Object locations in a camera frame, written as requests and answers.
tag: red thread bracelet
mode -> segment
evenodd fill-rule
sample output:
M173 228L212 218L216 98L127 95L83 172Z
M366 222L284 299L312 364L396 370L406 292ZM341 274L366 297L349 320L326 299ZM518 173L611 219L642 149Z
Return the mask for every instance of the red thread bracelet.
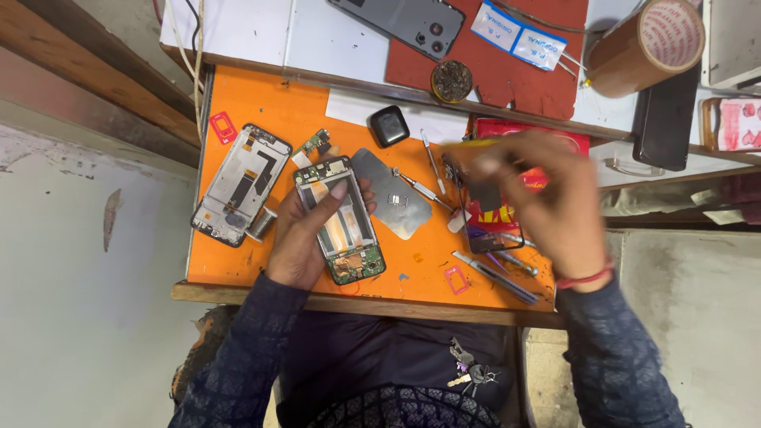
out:
M555 287L558 290L564 290L564 289L569 289L577 284L585 284L585 283L591 283L592 281L597 281L603 276L606 276L611 270L613 270L614 264L615 264L615 260L611 256L606 256L605 267L597 275L588 276L586 278L581 278L581 279L570 279L570 278L558 279L558 281L555 283Z

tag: white paper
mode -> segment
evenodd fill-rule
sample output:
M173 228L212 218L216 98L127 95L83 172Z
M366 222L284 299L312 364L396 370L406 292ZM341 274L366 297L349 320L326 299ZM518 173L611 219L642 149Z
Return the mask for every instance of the white paper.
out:
M462 142L465 136L468 125L467 113L338 89L330 90L325 116L368 126L368 119L373 113L390 105L397 105L402 110L404 120L409 127L409 136L414 139L421 139L421 129L425 129L429 142L435 144Z

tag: disassembled smartphone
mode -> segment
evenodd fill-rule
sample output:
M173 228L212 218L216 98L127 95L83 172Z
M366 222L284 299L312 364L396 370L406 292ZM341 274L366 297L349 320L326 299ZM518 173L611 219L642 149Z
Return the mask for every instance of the disassembled smartphone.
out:
M465 14L442 0L328 0L357 18L390 33L432 58L444 58L452 49Z
M386 261L348 156L340 156L293 173L296 189L311 211L340 181L347 182L346 199L317 233L333 281L345 285L383 273Z
M238 133L193 214L191 225L231 247L240 247L293 148L252 123Z

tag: brown packing tape roll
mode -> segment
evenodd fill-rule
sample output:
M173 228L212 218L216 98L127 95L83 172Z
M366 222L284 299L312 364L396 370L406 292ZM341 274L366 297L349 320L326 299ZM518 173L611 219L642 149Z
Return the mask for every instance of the brown packing tape roll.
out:
M654 0L592 48L586 75L600 94L621 98L691 69L704 47L693 6Z

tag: solder wire spool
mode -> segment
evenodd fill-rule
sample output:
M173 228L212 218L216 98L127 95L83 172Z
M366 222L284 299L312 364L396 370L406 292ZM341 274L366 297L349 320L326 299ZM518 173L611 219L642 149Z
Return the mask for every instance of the solder wire spool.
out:
M249 235L254 241L264 242L264 235L272 228L278 213L272 211L266 206L263 207L262 214L256 219L251 226L246 229L246 235Z

